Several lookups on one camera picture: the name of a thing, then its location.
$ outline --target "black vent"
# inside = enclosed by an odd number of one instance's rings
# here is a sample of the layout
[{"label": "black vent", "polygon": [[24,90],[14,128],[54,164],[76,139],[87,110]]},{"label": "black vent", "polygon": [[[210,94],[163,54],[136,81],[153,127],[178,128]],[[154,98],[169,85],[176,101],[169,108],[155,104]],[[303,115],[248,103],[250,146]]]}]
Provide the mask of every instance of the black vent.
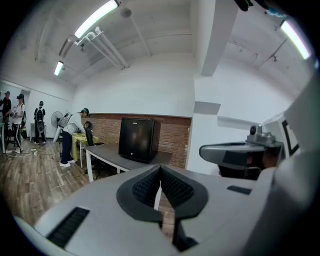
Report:
[{"label": "black vent", "polygon": [[245,195],[250,195],[250,193],[251,193],[251,189],[250,188],[241,187],[241,186],[231,185],[231,186],[228,186],[226,189],[234,191],[234,192],[238,192],[238,193],[241,193],[241,194],[245,194]]},{"label": "black vent", "polygon": [[64,248],[77,231],[90,211],[80,207],[74,208],[67,217],[48,235],[47,239]]}]

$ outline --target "woman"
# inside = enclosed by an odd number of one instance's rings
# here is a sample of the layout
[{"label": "woman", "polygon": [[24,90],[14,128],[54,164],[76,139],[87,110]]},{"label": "woman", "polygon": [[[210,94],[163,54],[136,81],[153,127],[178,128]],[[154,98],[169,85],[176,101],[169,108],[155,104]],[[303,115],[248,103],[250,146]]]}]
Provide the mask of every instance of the woman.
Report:
[{"label": "woman", "polygon": [[72,135],[81,131],[81,133],[85,134],[86,131],[84,126],[81,123],[81,117],[88,117],[89,110],[84,108],[81,112],[77,112],[73,114],[68,124],[62,130],[62,156],[61,156],[61,167],[69,167],[70,164],[75,163],[75,160],[71,157],[71,147],[72,147]]},{"label": "woman", "polygon": [[14,132],[14,141],[17,146],[15,152],[21,153],[23,148],[21,145],[20,126],[21,126],[22,119],[25,115],[25,109],[26,109],[25,104],[24,104],[25,96],[22,93],[20,93],[19,96],[17,97],[17,99],[18,99],[19,103],[16,106],[16,109],[14,112],[12,127],[13,127],[13,132]]}]

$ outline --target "wooden floor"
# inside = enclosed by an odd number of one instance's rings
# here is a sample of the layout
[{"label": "wooden floor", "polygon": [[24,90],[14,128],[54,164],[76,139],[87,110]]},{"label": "wooden floor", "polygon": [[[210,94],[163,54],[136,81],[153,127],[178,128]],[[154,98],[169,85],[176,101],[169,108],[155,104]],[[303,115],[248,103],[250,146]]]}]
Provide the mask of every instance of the wooden floor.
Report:
[{"label": "wooden floor", "polygon": [[[83,157],[81,169],[78,157],[78,162],[71,167],[61,168],[62,144],[48,140],[46,145],[35,145],[29,140],[21,140],[23,154],[0,153],[0,193],[11,213],[33,226],[46,210],[89,183],[88,175],[84,174],[87,163]],[[38,155],[34,155],[31,149],[37,149]],[[110,168],[101,171],[99,179],[115,174]],[[174,210],[163,193],[159,211],[163,215],[162,232],[171,240]]]}]

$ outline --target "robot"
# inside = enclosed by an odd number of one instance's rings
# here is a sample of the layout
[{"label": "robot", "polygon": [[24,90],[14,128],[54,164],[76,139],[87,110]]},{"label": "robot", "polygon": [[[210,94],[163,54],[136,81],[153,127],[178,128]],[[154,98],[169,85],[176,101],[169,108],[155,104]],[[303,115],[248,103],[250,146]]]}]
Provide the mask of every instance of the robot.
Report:
[{"label": "robot", "polygon": [[[261,155],[276,153],[275,166],[260,170],[256,180],[150,165],[84,186],[49,209],[34,228],[15,220],[47,255],[294,251],[304,238],[310,239],[308,227],[318,216],[310,213],[320,185],[319,84],[315,74],[288,110],[251,127],[244,142],[199,149],[203,159],[239,172],[262,169]],[[248,166],[251,154],[258,161]],[[161,232],[162,216],[153,208],[160,185],[175,211],[172,243]]]}]

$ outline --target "brick wall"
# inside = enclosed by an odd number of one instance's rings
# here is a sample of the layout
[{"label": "brick wall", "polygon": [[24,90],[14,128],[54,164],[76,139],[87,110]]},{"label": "brick wall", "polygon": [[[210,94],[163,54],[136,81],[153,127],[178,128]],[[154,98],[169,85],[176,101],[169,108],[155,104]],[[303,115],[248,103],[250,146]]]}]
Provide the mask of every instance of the brick wall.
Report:
[{"label": "brick wall", "polygon": [[172,153],[170,165],[185,168],[191,118],[142,114],[91,114],[90,117],[82,118],[82,123],[91,122],[93,135],[99,138],[99,142],[112,144],[119,142],[123,117],[156,119],[160,122],[158,150]]}]

